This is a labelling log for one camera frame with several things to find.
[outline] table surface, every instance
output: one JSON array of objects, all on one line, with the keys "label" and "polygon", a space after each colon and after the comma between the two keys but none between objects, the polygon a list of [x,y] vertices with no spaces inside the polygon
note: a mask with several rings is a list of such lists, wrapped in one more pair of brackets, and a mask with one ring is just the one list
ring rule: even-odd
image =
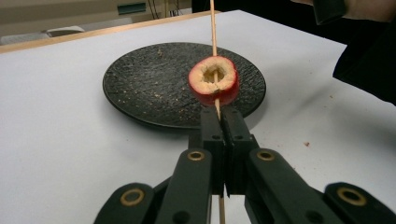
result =
[{"label": "table surface", "polygon": [[[243,11],[217,15],[217,39],[266,80],[263,103],[246,118],[261,147],[315,189],[345,181],[396,211],[396,108],[332,78],[346,46]],[[188,136],[135,122],[102,90],[121,55],[168,42],[210,45],[210,17],[3,49],[0,223],[92,223],[118,187],[154,187],[173,173]],[[226,216],[248,223],[242,196],[226,199]]]}]

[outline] red apple slice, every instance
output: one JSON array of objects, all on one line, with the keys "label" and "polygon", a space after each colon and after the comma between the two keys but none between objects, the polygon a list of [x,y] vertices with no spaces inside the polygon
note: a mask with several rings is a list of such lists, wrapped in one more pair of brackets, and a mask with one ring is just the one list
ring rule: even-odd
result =
[{"label": "red apple slice", "polygon": [[[214,75],[218,73],[218,82]],[[233,62],[221,56],[212,56],[196,64],[189,73],[190,89],[203,105],[231,103],[239,92],[238,73]]]}]

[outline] speckled plate surface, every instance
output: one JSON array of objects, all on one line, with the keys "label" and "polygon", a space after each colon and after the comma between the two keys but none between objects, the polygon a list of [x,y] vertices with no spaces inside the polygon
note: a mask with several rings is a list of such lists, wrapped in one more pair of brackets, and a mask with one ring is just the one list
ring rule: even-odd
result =
[{"label": "speckled plate surface", "polygon": [[[188,73],[212,47],[194,43],[164,43],[133,50],[106,70],[103,88],[108,101],[122,113],[155,126],[199,129],[202,105],[192,96]],[[218,55],[231,59],[240,78],[240,91],[232,103],[244,117],[265,96],[265,80],[247,59],[227,49]]]}]

